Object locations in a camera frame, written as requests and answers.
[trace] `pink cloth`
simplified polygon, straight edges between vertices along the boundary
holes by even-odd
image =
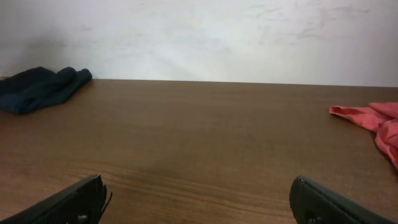
[[[376,132],[377,146],[398,169],[398,103],[370,103],[360,108],[332,106],[329,113]]]

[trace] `wood grain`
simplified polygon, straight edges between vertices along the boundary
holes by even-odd
[[[102,223],[295,223],[300,174],[398,222],[396,172],[332,105],[396,88],[94,80],[64,105],[0,112],[0,218],[89,174]]]

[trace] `table top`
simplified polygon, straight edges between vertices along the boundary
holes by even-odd
[[[298,175],[398,222],[398,175],[333,105],[398,88],[93,80],[68,102],[0,111],[0,219],[101,174],[101,223],[295,223]]]

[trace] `dark blue cloth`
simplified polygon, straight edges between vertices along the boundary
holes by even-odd
[[[92,79],[90,71],[67,67],[54,73],[32,68],[0,81],[0,110],[26,114],[66,102]]]

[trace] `black plastic part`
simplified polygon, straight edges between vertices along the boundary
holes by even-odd
[[[290,207],[298,224],[394,224],[302,176],[290,189]]]
[[[105,209],[106,191],[101,176],[91,175],[0,224],[97,224]]]

